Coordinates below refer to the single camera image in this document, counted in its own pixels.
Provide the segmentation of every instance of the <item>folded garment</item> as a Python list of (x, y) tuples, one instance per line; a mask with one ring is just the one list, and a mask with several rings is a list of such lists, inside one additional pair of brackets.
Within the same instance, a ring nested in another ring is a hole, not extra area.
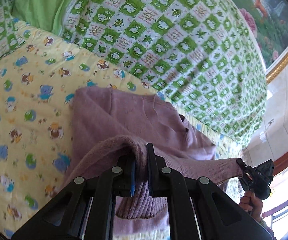
[(215, 146), (209, 138), (155, 95), (88, 87), (76, 91), (73, 107), (73, 156), (64, 185), (77, 176), (99, 176), (122, 155), (133, 153), (136, 158), (135, 196), (118, 198), (115, 234), (166, 226), (166, 198), (148, 194), (147, 142), (183, 176), (207, 176), (220, 184), (242, 174), (235, 158), (214, 160)]

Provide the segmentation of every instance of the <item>orange deer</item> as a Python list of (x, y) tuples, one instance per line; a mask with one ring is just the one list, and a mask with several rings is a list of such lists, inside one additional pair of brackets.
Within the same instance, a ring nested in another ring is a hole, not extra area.
[(263, 14), (263, 19), (267, 18), (268, 14), (267, 14), (266, 9), (261, 3), (261, 0), (255, 0), (254, 7), (261, 11), (261, 13)]

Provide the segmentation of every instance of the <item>patterned blanket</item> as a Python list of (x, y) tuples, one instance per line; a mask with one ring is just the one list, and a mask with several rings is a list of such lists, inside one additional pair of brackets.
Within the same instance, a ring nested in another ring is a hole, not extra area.
[(231, 0), (76, 0), (63, 38), (248, 144), (265, 110), (262, 56)]

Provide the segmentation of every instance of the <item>gold picture frame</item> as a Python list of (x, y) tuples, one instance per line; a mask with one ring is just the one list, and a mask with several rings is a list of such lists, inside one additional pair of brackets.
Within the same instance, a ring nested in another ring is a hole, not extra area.
[(287, 66), (288, 64), (288, 52), (281, 58), (278, 64), (266, 75), (266, 83), (269, 84), (274, 78)]

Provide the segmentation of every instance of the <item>yellow bed sheet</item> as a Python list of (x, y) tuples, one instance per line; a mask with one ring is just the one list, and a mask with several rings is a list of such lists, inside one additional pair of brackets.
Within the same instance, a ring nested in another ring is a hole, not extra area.
[[(84, 48), (22, 21), (17, 27), (26, 44), (0, 61), (0, 232), (8, 237), (63, 181), (72, 154), (76, 89), (100, 86), (156, 93)], [(239, 144), (178, 110), (218, 146), (217, 158), (238, 155)]]

